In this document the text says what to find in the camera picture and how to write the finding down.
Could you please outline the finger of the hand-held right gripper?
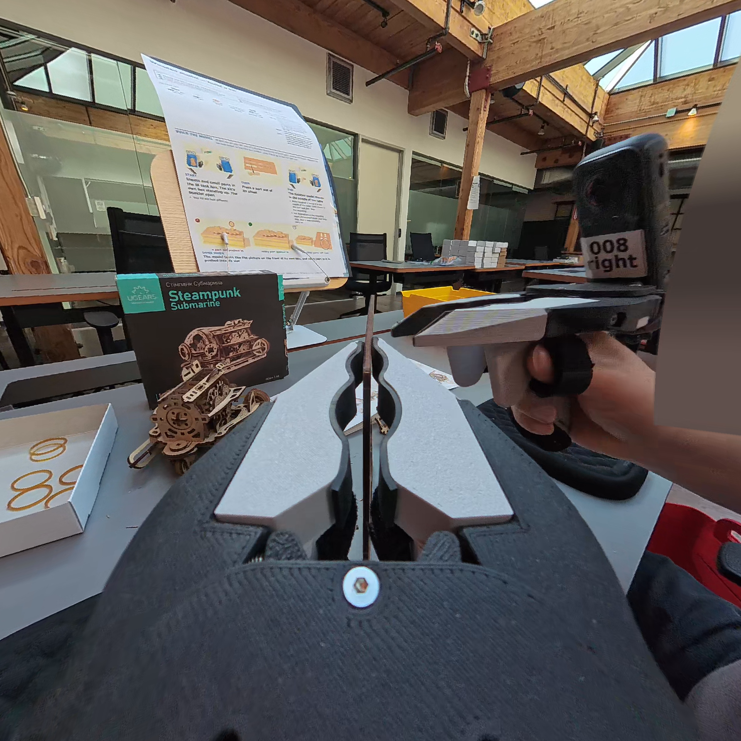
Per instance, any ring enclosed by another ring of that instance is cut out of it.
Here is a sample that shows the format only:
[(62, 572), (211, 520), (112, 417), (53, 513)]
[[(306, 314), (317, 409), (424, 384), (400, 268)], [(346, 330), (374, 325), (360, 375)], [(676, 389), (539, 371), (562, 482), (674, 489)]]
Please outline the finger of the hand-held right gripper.
[(603, 310), (604, 301), (568, 297), (535, 298), (480, 308), (454, 309), (413, 337), (416, 347), (530, 345), (545, 337), (551, 315)]
[(525, 293), (518, 292), (496, 295), (492, 294), (486, 297), (479, 296), (454, 301), (440, 301), (437, 303), (428, 304), (415, 310), (414, 312), (412, 312), (412, 314), (397, 322), (391, 329), (391, 335), (393, 337), (413, 337), (452, 310), (483, 308), (490, 305), (498, 306), (511, 303), (519, 303), (524, 301), (525, 299)]

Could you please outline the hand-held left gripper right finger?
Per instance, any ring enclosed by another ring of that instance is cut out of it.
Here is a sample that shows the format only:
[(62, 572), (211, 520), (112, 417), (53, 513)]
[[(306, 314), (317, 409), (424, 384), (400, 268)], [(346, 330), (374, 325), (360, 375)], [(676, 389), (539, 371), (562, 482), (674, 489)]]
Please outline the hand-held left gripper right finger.
[(514, 511), (459, 399), (385, 340), (373, 340), (379, 447), (372, 542), (380, 560), (413, 560), (435, 532), (510, 522)]

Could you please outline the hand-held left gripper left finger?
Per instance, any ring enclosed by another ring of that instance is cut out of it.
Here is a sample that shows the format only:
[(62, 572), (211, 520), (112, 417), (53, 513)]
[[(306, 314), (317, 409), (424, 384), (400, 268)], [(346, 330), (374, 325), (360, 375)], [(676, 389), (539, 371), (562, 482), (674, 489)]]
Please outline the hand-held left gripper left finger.
[(347, 560), (357, 526), (345, 429), (357, 415), (364, 342), (279, 394), (214, 511), (223, 523), (292, 532), (311, 558)]

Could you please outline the thin wooden parts sheet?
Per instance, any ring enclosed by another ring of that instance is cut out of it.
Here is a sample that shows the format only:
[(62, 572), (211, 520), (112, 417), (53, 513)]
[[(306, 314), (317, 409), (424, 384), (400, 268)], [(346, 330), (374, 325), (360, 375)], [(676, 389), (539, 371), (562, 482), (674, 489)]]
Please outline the thin wooden parts sheet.
[(374, 299), (367, 306), (367, 320), (362, 356), (362, 560), (371, 557), (371, 500), (373, 495), (373, 423), (372, 423), (372, 379), (373, 379)]

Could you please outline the person's right forearm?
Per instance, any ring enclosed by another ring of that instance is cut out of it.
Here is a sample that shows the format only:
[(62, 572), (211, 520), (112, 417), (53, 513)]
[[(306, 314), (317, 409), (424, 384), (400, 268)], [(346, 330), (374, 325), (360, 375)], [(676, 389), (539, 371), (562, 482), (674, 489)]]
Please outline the person's right forearm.
[(740, 512), (740, 436), (659, 426), (631, 445), (631, 460), (671, 482)]

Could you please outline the wooden model submarine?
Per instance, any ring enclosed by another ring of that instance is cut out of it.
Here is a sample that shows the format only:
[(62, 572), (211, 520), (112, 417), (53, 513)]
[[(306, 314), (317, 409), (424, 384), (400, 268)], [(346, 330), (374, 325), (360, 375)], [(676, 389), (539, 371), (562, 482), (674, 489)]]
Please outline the wooden model submarine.
[(182, 372), (181, 383), (164, 392), (151, 414), (149, 440), (127, 458), (131, 468), (141, 469), (157, 454), (184, 474), (218, 440), (271, 398), (258, 388), (230, 382), (221, 363), (208, 369), (198, 362)]

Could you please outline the person's right hand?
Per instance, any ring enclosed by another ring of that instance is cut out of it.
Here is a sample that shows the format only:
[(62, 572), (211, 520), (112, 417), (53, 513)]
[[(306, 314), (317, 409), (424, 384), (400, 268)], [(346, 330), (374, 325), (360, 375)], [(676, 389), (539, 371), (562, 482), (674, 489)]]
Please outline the person's right hand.
[[(653, 433), (655, 373), (607, 333), (582, 337), (593, 363), (586, 391), (569, 400), (569, 437), (575, 444), (612, 458), (641, 463), (641, 448)], [(531, 351), (527, 368), (533, 379), (551, 384), (553, 363), (543, 344)], [(526, 396), (511, 409), (530, 433), (547, 436), (560, 417), (557, 399)]]

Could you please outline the yellow plastic bin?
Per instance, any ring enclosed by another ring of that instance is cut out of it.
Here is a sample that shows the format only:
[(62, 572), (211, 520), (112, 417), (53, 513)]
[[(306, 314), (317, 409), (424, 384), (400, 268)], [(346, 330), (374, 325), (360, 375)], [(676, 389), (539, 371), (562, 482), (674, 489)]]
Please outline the yellow plastic bin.
[(408, 317), (417, 310), (429, 305), (458, 301), (464, 299), (491, 298), (494, 293), (470, 288), (454, 289), (452, 286), (440, 286), (424, 289), (402, 291), (403, 315)]

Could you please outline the printed booklet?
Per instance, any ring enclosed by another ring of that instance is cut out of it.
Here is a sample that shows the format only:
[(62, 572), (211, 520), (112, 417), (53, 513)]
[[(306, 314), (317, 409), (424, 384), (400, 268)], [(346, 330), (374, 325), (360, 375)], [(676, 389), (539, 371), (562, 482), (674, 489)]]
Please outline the printed booklet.
[(416, 367), (418, 367), (421, 371), (423, 371), (426, 375), (436, 380), (438, 383), (443, 385), (445, 388), (452, 390), (458, 387), (458, 384), (454, 381), (452, 375), (449, 374), (449, 372), (437, 369), (435, 367), (431, 367), (417, 360), (411, 359), (411, 362)]

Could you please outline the long office desk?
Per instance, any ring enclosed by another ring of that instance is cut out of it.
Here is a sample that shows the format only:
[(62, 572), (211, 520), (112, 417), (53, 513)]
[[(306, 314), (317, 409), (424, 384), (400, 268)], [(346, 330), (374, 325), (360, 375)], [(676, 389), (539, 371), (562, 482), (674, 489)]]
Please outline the long office desk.
[(519, 279), (530, 264), (506, 263), (504, 267), (477, 268), (468, 264), (416, 264), (414, 262), (359, 261), (350, 262), (357, 273), (370, 276), (372, 285), (390, 281), (392, 284), (415, 284), (424, 279), (432, 282), (447, 280), (453, 285), (470, 283), (490, 285), (496, 290), (508, 280)]

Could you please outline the stack of white boxes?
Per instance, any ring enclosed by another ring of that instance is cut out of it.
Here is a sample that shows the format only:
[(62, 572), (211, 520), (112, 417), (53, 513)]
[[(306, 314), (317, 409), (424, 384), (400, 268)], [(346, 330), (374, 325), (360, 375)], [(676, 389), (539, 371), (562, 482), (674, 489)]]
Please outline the stack of white boxes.
[(507, 253), (507, 242), (445, 239), (441, 257), (487, 270), (505, 267)]

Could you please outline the grey door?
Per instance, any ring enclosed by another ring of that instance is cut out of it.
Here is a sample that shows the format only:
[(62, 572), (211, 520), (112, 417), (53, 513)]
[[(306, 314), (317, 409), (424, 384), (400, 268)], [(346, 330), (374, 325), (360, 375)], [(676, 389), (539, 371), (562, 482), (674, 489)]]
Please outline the grey door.
[(385, 259), (399, 242), (403, 152), (361, 138), (358, 164), (357, 231), (386, 236)]

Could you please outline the black quilted pad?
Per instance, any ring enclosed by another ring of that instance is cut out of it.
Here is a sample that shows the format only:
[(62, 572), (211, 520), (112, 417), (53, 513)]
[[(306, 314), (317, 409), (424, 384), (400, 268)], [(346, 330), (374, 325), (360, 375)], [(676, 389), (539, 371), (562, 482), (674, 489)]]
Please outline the black quilted pad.
[(478, 409), (549, 476), (584, 494), (609, 501), (626, 501), (642, 488), (648, 471), (632, 462), (588, 450), (576, 443), (561, 451), (542, 450), (524, 437), (505, 408), (492, 399)]

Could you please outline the black and teal kit box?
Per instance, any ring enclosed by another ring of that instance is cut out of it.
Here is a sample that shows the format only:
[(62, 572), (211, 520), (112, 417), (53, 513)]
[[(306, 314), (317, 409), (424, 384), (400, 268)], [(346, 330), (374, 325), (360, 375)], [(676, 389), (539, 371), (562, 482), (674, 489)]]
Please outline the black and teal kit box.
[(125, 327), (150, 409), (198, 363), (246, 387), (289, 374), (283, 280), (257, 273), (118, 274)]

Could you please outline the white cardboard tray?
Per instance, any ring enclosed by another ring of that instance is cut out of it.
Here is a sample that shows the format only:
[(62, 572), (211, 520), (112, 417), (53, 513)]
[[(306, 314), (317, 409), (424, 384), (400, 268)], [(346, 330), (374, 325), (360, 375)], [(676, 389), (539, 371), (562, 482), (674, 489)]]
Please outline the white cardboard tray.
[[(1, 556), (81, 534), (96, 502), (118, 430), (111, 404), (33, 413), (1, 421)], [(2, 458), (9, 448), (55, 436), (82, 435), (88, 452), (69, 500), (49, 509), (12, 515), (2, 508)]]

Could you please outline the red object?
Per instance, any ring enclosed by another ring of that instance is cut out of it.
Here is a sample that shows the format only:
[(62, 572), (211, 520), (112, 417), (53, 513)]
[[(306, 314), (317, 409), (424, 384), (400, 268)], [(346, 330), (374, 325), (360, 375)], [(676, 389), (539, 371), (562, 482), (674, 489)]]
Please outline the red object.
[(735, 520), (715, 520), (695, 508), (666, 503), (646, 549), (740, 606), (740, 524)]

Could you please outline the printed instruction sheet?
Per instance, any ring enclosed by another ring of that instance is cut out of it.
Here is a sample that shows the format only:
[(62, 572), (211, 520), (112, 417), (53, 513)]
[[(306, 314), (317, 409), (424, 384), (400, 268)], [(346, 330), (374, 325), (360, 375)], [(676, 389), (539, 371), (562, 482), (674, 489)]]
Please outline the printed instruction sheet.
[(333, 176), (287, 102), (142, 56), (162, 107), (201, 273), (347, 279)]

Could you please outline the group of tan rubber bands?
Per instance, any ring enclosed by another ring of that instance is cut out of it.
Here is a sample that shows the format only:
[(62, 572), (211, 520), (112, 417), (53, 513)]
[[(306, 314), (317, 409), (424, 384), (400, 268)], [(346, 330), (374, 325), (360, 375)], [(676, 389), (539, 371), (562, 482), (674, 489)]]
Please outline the group of tan rubber bands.
[(2, 508), (15, 516), (68, 501), (87, 452), (80, 434), (9, 448), (2, 458)]

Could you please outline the instruction sheet on stand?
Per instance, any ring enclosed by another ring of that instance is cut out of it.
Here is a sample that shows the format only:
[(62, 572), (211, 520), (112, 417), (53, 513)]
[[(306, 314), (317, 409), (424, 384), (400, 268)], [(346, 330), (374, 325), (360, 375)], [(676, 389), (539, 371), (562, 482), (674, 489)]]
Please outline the instruction sheet on stand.
[[(174, 271), (176, 273), (201, 273), (198, 271), (188, 231), (172, 151), (170, 154), (155, 157), (151, 165), (151, 179)], [(329, 322), (308, 326), (299, 323), (299, 315), (311, 291), (321, 292), (339, 288), (347, 282), (347, 279), (334, 279), (325, 286), (308, 288), (290, 284), (283, 279), (283, 276), (275, 274), (283, 280), (284, 293), (295, 294), (297, 297), (293, 312), (287, 321), (289, 350), (318, 347), (350, 338), (350, 331), (345, 327), (347, 320), (341, 320), (336, 328)]]

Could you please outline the wood-topped office desk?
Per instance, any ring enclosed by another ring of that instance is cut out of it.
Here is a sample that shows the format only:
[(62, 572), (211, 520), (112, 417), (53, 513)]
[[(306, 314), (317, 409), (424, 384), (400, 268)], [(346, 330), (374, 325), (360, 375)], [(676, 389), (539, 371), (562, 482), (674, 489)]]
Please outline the wood-topped office desk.
[(87, 312), (107, 311), (121, 318), (115, 299), (115, 273), (3, 275), (2, 321), (20, 366), (36, 364), (26, 329), (77, 325)]

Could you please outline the person's dark trousers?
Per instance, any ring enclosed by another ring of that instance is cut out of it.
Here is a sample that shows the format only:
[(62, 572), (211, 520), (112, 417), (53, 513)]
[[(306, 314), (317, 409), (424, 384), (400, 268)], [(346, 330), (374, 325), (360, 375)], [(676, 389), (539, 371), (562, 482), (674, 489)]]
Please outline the person's dark trousers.
[(739, 608), (669, 558), (645, 551), (627, 592), (656, 663), (681, 700), (740, 659)]

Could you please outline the slim wooden post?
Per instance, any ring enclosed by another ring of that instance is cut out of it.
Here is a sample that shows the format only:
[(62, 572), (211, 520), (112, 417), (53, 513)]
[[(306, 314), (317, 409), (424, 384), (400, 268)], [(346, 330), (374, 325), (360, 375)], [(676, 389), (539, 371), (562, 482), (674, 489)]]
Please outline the slim wooden post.
[(468, 202), (474, 179), (479, 175), (490, 102), (491, 91), (488, 88), (474, 91), (470, 98), (468, 132), (458, 192), (457, 218), (453, 234), (454, 238), (458, 240), (468, 240), (470, 237), (473, 209), (468, 207)]

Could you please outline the large wall vent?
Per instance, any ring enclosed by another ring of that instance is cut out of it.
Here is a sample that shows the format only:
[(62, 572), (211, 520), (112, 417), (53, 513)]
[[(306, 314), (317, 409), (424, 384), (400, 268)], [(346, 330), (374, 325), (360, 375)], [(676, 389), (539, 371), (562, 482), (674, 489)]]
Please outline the large wall vent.
[(354, 66), (331, 52), (327, 54), (326, 94), (349, 105), (354, 100)]

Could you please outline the thick wooden post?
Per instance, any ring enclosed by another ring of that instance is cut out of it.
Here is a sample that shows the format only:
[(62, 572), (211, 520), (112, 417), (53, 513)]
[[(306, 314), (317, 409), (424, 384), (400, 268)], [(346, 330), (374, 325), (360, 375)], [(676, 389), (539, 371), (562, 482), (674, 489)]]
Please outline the thick wooden post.
[[(38, 229), (26, 202), (27, 192), (13, 153), (1, 131), (1, 245), (12, 274), (51, 274)], [(32, 328), (36, 348), (46, 363), (79, 359), (67, 325)]]

